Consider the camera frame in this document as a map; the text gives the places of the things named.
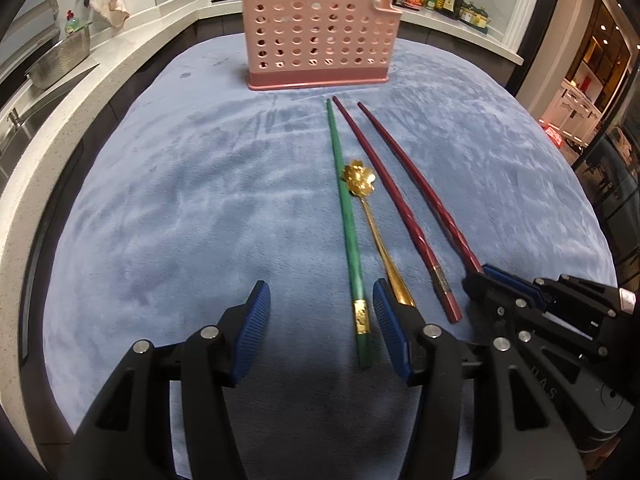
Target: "basket base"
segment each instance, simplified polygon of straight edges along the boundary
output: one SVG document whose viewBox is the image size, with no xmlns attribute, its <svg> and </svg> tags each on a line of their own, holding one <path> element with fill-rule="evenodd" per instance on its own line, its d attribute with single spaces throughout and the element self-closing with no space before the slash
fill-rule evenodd
<svg viewBox="0 0 640 480">
<path fill-rule="evenodd" d="M 387 67 L 249 72 L 248 86 L 258 91 L 386 83 L 389 81 L 387 72 Z"/>
</svg>

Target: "flower-shaped spoon head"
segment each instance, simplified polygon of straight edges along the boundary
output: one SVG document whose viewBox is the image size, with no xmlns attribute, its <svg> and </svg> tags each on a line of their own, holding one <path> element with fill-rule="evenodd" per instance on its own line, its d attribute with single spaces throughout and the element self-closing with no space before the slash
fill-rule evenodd
<svg viewBox="0 0 640 480">
<path fill-rule="evenodd" d="M 347 185 L 347 189 L 355 196 L 364 198 L 373 193 L 373 181 L 376 175 L 371 168 L 365 168 L 361 160 L 354 160 L 350 165 L 342 170 L 342 179 Z"/>
</svg>

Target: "faucet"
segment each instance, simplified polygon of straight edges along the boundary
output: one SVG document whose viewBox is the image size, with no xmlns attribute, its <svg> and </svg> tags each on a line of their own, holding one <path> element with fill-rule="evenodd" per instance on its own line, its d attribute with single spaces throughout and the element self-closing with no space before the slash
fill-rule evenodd
<svg viewBox="0 0 640 480">
<path fill-rule="evenodd" d="M 15 108 L 13 108 L 9 112 L 8 119 L 14 124 L 16 130 L 24 124 L 24 121 L 20 118 L 20 115 L 18 114 L 18 110 L 16 110 Z"/>
</svg>

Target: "green chopstick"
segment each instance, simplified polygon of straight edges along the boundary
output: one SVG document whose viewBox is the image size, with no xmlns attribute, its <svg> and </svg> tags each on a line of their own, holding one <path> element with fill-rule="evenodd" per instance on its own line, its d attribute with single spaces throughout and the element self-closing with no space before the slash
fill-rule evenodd
<svg viewBox="0 0 640 480">
<path fill-rule="evenodd" d="M 369 307 L 364 293 L 362 279 L 362 265 L 360 263 L 360 249 L 356 234 L 351 196 L 347 185 L 342 180 L 344 161 L 340 147 L 340 135 L 335 125 L 334 108 L 331 99 L 326 100 L 326 113 L 331 131 L 331 146 L 334 150 L 335 176 L 338 179 L 340 193 L 340 211 L 342 212 L 342 226 L 344 227 L 344 241 L 347 249 L 347 265 L 349 267 L 349 282 L 351 285 L 351 301 L 353 301 L 353 316 L 356 325 L 356 344 L 358 348 L 358 363 L 360 368 L 371 366 L 371 328 L 369 323 Z"/>
</svg>

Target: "gold spoon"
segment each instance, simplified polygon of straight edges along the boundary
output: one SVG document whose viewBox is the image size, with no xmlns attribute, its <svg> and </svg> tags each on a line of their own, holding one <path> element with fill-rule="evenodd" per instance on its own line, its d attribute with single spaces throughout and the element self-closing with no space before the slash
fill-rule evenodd
<svg viewBox="0 0 640 480">
<path fill-rule="evenodd" d="M 373 239 L 376 241 L 378 253 L 380 254 L 380 258 L 382 258 L 382 263 L 385 266 L 391 289 L 396 295 L 396 300 L 398 300 L 398 303 L 415 306 L 414 298 L 412 298 L 400 272 L 398 272 L 391 256 L 389 256 L 386 250 L 382 236 L 380 236 L 380 231 L 378 231 L 376 220 L 373 218 L 373 213 L 366 199 L 375 189 L 373 187 L 373 181 L 376 179 L 376 175 L 371 168 L 365 168 L 361 160 L 354 160 L 349 166 L 345 166 L 342 170 L 342 179 L 345 181 L 349 192 L 357 196 L 362 203 L 364 214 L 371 228 Z"/>
</svg>

